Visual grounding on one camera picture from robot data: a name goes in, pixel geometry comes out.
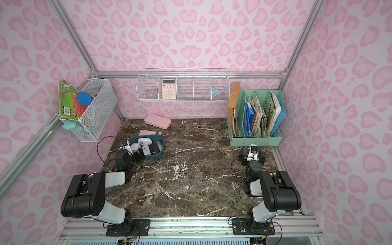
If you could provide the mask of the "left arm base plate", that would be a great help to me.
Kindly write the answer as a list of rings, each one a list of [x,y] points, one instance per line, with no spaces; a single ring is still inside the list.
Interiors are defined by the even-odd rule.
[[[134,237],[148,236],[150,219],[134,219],[131,223],[125,222],[120,225],[108,225],[107,237]]]

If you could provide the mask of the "white mouse in box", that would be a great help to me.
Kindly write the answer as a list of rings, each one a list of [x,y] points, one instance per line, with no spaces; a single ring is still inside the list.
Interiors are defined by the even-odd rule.
[[[141,148],[141,146],[139,143],[133,143],[130,145],[130,149],[131,149],[132,153],[138,152],[138,149],[140,149],[140,148]]]

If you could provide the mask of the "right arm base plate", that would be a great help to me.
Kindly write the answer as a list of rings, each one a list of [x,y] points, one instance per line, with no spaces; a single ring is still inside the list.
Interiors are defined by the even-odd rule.
[[[231,217],[228,224],[232,226],[234,235],[275,235],[275,227],[272,222],[257,223],[248,218]]]

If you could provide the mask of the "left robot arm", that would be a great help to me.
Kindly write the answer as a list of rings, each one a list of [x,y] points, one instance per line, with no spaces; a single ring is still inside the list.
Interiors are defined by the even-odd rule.
[[[141,148],[133,151],[120,149],[115,154],[114,171],[73,176],[61,204],[62,216],[100,221],[115,235],[132,232],[134,225],[130,211],[107,202],[105,194],[109,188],[129,183],[134,165],[144,159]]]

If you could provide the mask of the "white mouse with buttons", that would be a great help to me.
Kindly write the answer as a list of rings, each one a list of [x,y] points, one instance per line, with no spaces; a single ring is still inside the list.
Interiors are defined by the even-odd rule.
[[[144,138],[139,138],[138,143],[141,146],[150,146],[151,144],[153,144],[153,141],[150,138],[144,137]]]

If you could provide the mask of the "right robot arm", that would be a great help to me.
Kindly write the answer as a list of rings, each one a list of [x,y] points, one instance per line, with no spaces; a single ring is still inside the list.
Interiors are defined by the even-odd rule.
[[[250,209],[245,232],[260,234],[272,231],[273,218],[301,209],[301,196],[286,171],[273,173],[264,170],[265,156],[260,151],[240,153],[238,160],[245,167],[245,194],[262,198],[257,206]]]

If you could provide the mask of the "pink pencil case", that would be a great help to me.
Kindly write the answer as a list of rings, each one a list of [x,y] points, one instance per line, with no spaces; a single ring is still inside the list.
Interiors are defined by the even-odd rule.
[[[168,129],[172,123],[169,118],[156,114],[148,114],[144,119],[145,123],[160,129]]]

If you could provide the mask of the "green file organizer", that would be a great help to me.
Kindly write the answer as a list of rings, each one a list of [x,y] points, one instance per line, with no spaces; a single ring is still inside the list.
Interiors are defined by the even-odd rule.
[[[253,133],[251,137],[245,137],[244,109],[245,109],[246,97],[250,99],[251,96],[254,93],[256,93],[258,95],[260,104],[264,108],[264,111],[267,112],[269,110],[269,103],[271,102],[271,98],[269,95],[270,92],[275,94],[280,102],[284,102],[284,96],[282,91],[280,90],[240,90],[239,91],[237,105],[234,110],[235,113],[234,126],[236,128],[236,134],[234,137],[232,136],[230,130],[229,116],[227,116],[228,134],[229,134],[229,140],[231,146],[245,147],[250,145],[258,145],[258,146],[276,147],[281,143],[283,136],[279,129],[272,136],[269,137],[257,137],[255,133]]]

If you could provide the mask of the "blue round lid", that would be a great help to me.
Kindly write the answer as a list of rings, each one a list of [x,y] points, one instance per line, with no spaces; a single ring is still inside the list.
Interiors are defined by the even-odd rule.
[[[80,92],[77,94],[77,101],[82,106],[89,106],[93,102],[93,97],[87,92]]]

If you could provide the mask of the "brown folder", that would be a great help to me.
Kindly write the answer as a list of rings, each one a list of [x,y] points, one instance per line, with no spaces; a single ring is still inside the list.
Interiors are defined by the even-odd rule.
[[[236,134],[236,128],[234,126],[234,119],[235,119],[234,110],[237,105],[240,87],[241,87],[240,82],[233,83],[233,87],[230,92],[230,97],[229,97],[228,106],[227,106],[227,111],[228,111],[228,116],[229,116],[229,125],[230,125],[230,130],[231,130],[233,137]]]

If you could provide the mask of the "pink calculator in shelf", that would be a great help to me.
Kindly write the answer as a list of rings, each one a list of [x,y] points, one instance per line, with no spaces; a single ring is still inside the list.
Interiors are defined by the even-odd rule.
[[[176,100],[177,99],[177,81],[176,79],[162,79],[162,99]]]

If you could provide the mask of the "mint green clip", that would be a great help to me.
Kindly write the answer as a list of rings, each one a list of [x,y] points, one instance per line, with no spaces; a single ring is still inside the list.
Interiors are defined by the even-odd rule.
[[[73,129],[77,128],[77,123],[75,121],[72,121],[72,120],[66,120],[66,121],[64,121],[62,127],[63,127],[64,130],[67,130],[67,131],[73,130]]]

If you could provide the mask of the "green packaged item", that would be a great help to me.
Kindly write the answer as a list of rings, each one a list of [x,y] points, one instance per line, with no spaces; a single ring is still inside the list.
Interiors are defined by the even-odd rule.
[[[65,80],[59,83],[59,114],[66,119],[78,119],[75,111],[77,106],[77,94],[79,90],[68,84]]]

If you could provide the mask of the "white mesh side basket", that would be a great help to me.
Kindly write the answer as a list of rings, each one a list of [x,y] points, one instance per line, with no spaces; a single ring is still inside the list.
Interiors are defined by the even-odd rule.
[[[89,106],[82,106],[77,102],[75,109],[78,119],[66,119],[60,116],[60,121],[72,120],[77,128],[70,130],[81,142],[97,142],[106,123],[109,120],[116,104],[117,98],[109,80],[91,79],[86,87],[79,92],[92,95],[93,102]]]

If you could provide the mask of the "teal storage box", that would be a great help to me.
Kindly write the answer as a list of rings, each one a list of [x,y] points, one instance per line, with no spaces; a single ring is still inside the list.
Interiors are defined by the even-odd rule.
[[[133,143],[137,143],[139,138],[144,138],[144,137],[150,138],[153,141],[153,144],[151,144],[150,146],[141,146],[145,154],[144,160],[152,160],[152,159],[160,158],[163,155],[163,146],[164,146],[164,139],[160,135],[132,137],[129,138],[128,140],[124,140],[120,142],[120,147],[122,149],[127,150],[131,154],[131,156],[133,156],[130,149],[130,145]]]

